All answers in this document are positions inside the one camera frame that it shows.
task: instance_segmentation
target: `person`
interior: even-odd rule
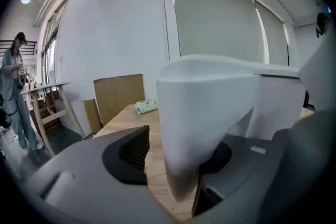
[[[328,16],[323,13],[320,12],[317,15],[317,26],[318,28],[316,28],[316,35],[319,38],[320,35],[322,36],[323,34],[327,33],[328,28],[329,28],[329,24],[330,24],[330,20],[328,18]]]
[[[27,154],[29,152],[27,141],[34,150],[40,150],[43,144],[37,141],[31,126],[29,111],[22,96],[23,87],[19,82],[19,70],[24,67],[20,53],[23,44],[27,44],[27,39],[23,32],[19,32],[12,46],[4,52],[0,70],[0,93],[4,99],[6,113],[10,116],[12,128],[18,136],[19,145]]]

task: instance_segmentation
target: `window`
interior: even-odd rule
[[[255,5],[260,16],[261,27],[267,37],[269,63],[288,66],[288,45],[282,21],[258,2],[255,2]]]
[[[210,54],[264,62],[252,0],[173,0],[180,55]]]
[[[43,84],[56,83],[56,70],[55,70],[55,45],[58,34],[58,27],[62,14],[68,0],[63,3],[54,12],[52,17],[47,23],[44,43],[42,48],[42,81]]]
[[[257,8],[256,8],[256,11],[257,11],[260,26],[261,26],[262,39],[264,41],[264,63],[269,63],[269,51],[268,51],[268,44],[267,44],[267,37],[266,37],[266,33],[265,33],[265,28],[264,28],[264,24],[263,24],[263,21],[261,19],[259,10]]]

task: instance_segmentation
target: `white wall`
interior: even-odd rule
[[[34,27],[41,3],[30,0],[22,4],[20,0],[11,0],[0,20],[0,39],[12,40],[18,32],[24,32],[27,40],[38,41],[39,28]]]
[[[316,24],[295,28],[297,42],[297,62],[301,68],[322,44],[325,35],[316,37]]]
[[[70,100],[93,99],[93,80],[142,73],[147,99],[166,63],[163,0],[69,0],[57,46],[57,81]]]

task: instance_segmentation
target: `wooden stand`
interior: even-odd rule
[[[55,108],[55,104],[53,103],[53,100],[51,98],[51,95],[54,96],[54,99],[55,100],[60,100],[60,95],[59,95],[59,92],[58,90],[56,91],[51,91],[51,92],[48,92],[47,95],[45,96],[45,98],[48,98],[49,99],[49,103],[50,103],[50,108],[51,110],[56,113],[56,108]],[[31,116],[31,119],[33,120],[33,123],[35,125],[35,128],[36,128],[36,131],[38,132],[39,134],[39,137],[41,137],[41,132],[40,132],[40,129],[38,127],[38,124],[37,124],[37,120],[36,120],[36,116],[35,116],[35,111],[34,111],[34,108],[33,108],[33,100],[32,98],[30,97],[30,95],[27,95],[29,97],[29,106],[31,107],[31,109],[29,110],[29,113],[30,113],[30,116]],[[41,100],[39,99],[38,100],[38,107],[39,107],[39,110],[40,110],[40,115],[41,115],[41,118],[45,118],[47,116],[50,116],[50,113],[48,112],[47,110],[47,105],[46,105],[46,102],[44,100]],[[46,131],[46,134],[48,135],[48,132],[51,132],[53,129],[55,128],[58,128],[60,127],[62,124],[61,124],[61,121],[59,119],[55,119],[47,124],[44,125],[44,129]]]
[[[50,121],[53,121],[54,119],[57,119],[59,117],[62,117],[64,115],[66,115],[66,114],[69,114],[72,122],[75,125],[75,128],[76,128],[77,132],[83,138],[86,138],[85,135],[84,135],[83,130],[81,129],[81,127],[80,127],[80,125],[79,125],[76,117],[74,116],[74,114],[73,114],[73,112],[72,112],[72,110],[70,108],[70,105],[69,105],[68,100],[66,98],[66,95],[64,93],[63,86],[66,85],[66,84],[69,84],[69,83],[56,83],[56,84],[51,84],[51,85],[45,85],[45,86],[42,86],[42,87],[39,87],[39,88],[36,88],[36,89],[32,89],[32,90],[23,92],[23,94],[31,94],[31,96],[33,98],[33,106],[34,106],[35,117],[36,117],[38,128],[39,128],[41,136],[42,136],[41,140],[44,142],[45,146],[47,147],[47,149],[50,152],[50,154],[51,154],[52,157],[54,157],[55,153],[54,153],[53,149],[51,148],[51,146],[49,144],[48,137],[47,137],[46,131],[44,129],[44,124],[46,124],[46,123],[48,123]],[[62,101],[63,101],[63,103],[65,105],[65,109],[63,109],[63,110],[61,110],[59,112],[54,113],[51,110],[48,98],[46,98],[47,110],[50,113],[50,116],[45,117],[45,118],[42,119],[41,118],[40,109],[39,109],[39,106],[38,106],[38,92],[39,91],[46,92],[47,89],[51,90],[51,88],[53,88],[53,87],[58,87],[60,97],[61,97],[61,99],[62,99]],[[55,99],[54,99],[53,95],[51,95],[51,98],[52,98],[52,101],[55,102]]]

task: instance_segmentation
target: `metal railing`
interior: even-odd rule
[[[6,51],[12,45],[12,40],[0,40],[0,57],[2,57]],[[20,49],[22,55],[35,55],[36,41],[28,41],[27,45],[23,45]]]

